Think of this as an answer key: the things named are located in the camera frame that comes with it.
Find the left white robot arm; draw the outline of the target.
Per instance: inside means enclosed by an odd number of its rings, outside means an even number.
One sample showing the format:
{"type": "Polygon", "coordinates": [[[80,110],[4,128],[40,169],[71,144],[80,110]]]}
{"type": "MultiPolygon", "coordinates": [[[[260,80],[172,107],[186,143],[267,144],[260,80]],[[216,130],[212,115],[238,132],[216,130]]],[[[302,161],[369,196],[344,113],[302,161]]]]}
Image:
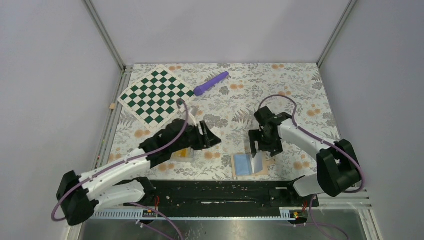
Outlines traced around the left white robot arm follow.
{"type": "Polygon", "coordinates": [[[112,162],[80,175],[71,170],[65,173],[56,192],[58,200],[51,219],[55,222],[56,211],[61,209],[63,219],[76,226],[88,220],[107,201],[106,194],[115,184],[135,177],[171,159],[173,153],[191,148],[199,151],[210,149],[222,140],[207,126],[205,121],[190,125],[183,119],[175,119],[164,129],[140,143],[138,148],[121,161],[112,162]]]}

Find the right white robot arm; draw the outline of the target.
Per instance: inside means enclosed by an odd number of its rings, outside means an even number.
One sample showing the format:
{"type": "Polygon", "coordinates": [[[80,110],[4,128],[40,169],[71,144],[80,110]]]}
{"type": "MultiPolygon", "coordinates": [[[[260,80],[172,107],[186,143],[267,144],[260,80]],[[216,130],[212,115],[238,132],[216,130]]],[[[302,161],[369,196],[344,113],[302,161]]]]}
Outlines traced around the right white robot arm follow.
{"type": "Polygon", "coordinates": [[[268,107],[260,108],[254,117],[259,129],[249,130],[251,154],[268,152],[274,157],[283,152],[283,141],[296,145],[316,161],[316,174],[293,180],[287,201],[301,205],[307,196],[325,193],[331,197],[346,192],[362,180],[359,164],[351,143],[345,139],[330,143],[294,123],[286,113],[274,114],[268,107]]]}

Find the yellow credit card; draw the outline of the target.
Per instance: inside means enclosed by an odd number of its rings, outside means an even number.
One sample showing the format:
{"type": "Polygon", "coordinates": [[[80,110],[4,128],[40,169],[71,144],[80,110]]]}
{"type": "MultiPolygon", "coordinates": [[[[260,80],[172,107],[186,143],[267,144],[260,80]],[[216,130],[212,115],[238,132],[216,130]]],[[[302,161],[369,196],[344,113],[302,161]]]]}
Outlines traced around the yellow credit card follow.
{"type": "Polygon", "coordinates": [[[194,152],[191,148],[185,148],[175,153],[177,158],[193,158],[194,152]]]}

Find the floral tablecloth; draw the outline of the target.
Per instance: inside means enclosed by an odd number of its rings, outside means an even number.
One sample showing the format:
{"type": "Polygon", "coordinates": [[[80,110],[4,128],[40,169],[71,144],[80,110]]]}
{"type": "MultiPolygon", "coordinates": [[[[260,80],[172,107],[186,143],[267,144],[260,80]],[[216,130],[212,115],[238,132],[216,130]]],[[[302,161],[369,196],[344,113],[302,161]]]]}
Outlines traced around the floral tablecloth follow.
{"type": "MultiPolygon", "coordinates": [[[[169,160],[141,173],[150,180],[284,180],[291,181],[317,172],[316,161],[290,142],[283,153],[266,157],[265,173],[234,176],[232,157],[250,151],[248,130],[258,129],[254,113],[270,95],[288,96],[297,103],[296,122],[328,140],[340,139],[337,124],[316,63],[171,63],[164,67],[193,88],[228,71],[228,78],[188,104],[197,109],[222,143],[195,151],[191,162],[169,160]]],[[[119,161],[153,133],[126,109],[122,109],[108,163],[119,161]]]]}

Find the green white chessboard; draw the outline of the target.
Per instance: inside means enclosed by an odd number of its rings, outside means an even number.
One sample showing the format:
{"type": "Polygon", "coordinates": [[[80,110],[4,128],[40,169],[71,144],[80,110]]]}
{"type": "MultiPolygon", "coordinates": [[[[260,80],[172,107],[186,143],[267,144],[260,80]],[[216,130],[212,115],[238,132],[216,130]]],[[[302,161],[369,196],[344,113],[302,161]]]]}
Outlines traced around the green white chessboard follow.
{"type": "Polygon", "coordinates": [[[173,119],[178,111],[178,100],[188,103],[194,88],[163,65],[135,78],[118,97],[118,102],[151,132],[157,131],[173,119]]]}

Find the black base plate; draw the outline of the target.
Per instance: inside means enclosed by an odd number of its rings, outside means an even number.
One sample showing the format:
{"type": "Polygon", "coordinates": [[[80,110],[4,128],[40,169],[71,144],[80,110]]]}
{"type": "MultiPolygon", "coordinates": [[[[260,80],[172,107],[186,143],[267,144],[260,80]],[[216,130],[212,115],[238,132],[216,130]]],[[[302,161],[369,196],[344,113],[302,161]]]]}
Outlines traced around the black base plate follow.
{"type": "Polygon", "coordinates": [[[229,208],[283,208],[302,210],[319,206],[312,195],[301,197],[290,189],[290,181],[262,180],[151,180],[137,204],[160,211],[200,209],[205,206],[229,208]]]}

